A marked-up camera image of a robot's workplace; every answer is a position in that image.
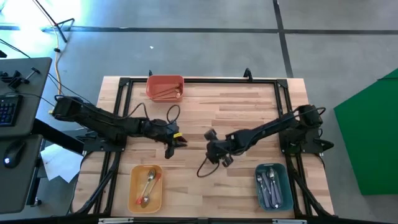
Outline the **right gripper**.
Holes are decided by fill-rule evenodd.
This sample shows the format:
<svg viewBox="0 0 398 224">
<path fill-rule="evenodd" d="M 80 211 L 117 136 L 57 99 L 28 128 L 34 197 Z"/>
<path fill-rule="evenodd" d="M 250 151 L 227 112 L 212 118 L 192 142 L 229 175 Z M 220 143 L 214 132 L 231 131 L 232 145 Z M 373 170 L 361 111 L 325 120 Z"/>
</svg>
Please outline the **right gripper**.
<svg viewBox="0 0 398 224">
<path fill-rule="evenodd" d="M 206 145 L 206 157 L 212 164 L 218 164 L 220 157 L 223 152 L 240 156 L 248 149 L 249 136 L 242 132 L 236 132 L 226 136 L 223 141 L 217 140 L 217 133 L 214 129 L 209 129 L 204 137 L 207 141 L 210 141 Z"/>
</svg>

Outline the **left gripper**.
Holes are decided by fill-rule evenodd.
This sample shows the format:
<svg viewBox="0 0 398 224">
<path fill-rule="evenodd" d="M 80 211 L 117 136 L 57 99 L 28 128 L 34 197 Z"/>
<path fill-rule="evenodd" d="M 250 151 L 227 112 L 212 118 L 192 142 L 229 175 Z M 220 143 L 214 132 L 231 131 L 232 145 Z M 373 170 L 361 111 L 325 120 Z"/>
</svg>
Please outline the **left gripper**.
<svg viewBox="0 0 398 224">
<path fill-rule="evenodd" d="M 167 144 L 165 158 L 170 159 L 174 155 L 174 146 L 187 146 L 188 141 L 182 137 L 174 138 L 174 134 L 179 132 L 179 127 L 174 121 L 168 123 L 162 119 L 144 121 L 142 124 L 142 134 L 144 137 Z"/>
</svg>

